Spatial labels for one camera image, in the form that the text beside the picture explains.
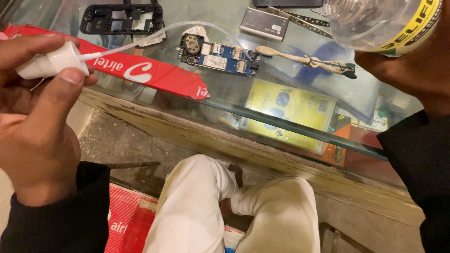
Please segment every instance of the black sleeve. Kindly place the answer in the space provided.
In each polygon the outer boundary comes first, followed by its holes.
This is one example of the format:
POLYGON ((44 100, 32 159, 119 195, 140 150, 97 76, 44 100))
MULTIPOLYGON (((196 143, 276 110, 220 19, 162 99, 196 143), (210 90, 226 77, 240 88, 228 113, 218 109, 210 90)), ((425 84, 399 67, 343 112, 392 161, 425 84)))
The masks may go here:
POLYGON ((23 206, 14 194, 0 252, 104 252, 109 172, 107 166, 81 162, 77 194, 48 206, 23 206))
POLYGON ((429 120, 425 111, 401 121, 378 140, 414 202, 427 253, 450 250, 450 117, 429 120))

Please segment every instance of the fingernail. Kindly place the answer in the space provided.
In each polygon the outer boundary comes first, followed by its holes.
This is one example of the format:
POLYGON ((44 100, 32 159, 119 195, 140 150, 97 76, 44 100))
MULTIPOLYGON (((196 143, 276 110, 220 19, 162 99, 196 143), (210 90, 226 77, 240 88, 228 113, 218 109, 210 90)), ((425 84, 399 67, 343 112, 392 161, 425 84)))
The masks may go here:
POLYGON ((72 83, 75 85, 80 85, 81 82, 83 81, 83 75, 81 74, 81 72, 76 71, 74 69, 70 69, 70 68, 65 68, 63 69, 60 73, 59 76, 72 83))

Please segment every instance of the yellow label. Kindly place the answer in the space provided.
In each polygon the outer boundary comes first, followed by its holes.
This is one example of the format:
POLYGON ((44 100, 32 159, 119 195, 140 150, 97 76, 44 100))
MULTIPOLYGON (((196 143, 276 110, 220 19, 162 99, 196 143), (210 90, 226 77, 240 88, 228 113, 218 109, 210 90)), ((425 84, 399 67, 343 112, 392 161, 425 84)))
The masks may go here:
POLYGON ((433 33, 441 12, 442 0, 422 0, 411 21, 394 39, 369 52, 402 55, 418 48, 433 33))
MULTIPOLYGON (((325 95, 255 79, 247 108, 295 122, 317 130, 327 131, 336 100, 325 95)), ((242 118, 240 129, 321 153, 322 141, 249 118, 242 118)))

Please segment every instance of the white pants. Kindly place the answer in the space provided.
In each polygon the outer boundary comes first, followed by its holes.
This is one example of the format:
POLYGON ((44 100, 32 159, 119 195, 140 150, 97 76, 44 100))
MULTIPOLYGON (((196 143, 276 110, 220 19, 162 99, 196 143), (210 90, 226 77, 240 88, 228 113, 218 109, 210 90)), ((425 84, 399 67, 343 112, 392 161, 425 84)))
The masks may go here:
POLYGON ((223 161, 198 154, 168 176, 144 253, 223 253, 219 201, 233 213, 254 215, 236 253, 320 253, 315 198, 308 182, 284 177, 238 189, 223 161))

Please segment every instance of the metal tool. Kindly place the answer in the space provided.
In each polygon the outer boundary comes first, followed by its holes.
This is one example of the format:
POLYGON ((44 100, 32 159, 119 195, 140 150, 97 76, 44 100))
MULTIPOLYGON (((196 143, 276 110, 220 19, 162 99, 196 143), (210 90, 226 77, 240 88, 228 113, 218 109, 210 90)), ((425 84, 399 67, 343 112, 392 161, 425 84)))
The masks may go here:
POLYGON ((320 27, 330 27, 330 23, 327 21, 323 21, 323 20, 316 19, 316 18, 310 18, 307 16, 302 16, 302 15, 295 14, 292 12, 280 10, 280 9, 277 9, 274 7, 268 7, 267 12, 270 14, 288 18, 289 21, 294 22, 295 24, 297 24, 301 27, 304 27, 305 29, 308 29, 311 32, 315 32, 315 33, 322 35, 324 37, 327 37, 329 39, 333 39, 333 37, 331 36, 331 33, 323 30, 322 28, 319 28, 319 26, 320 27))

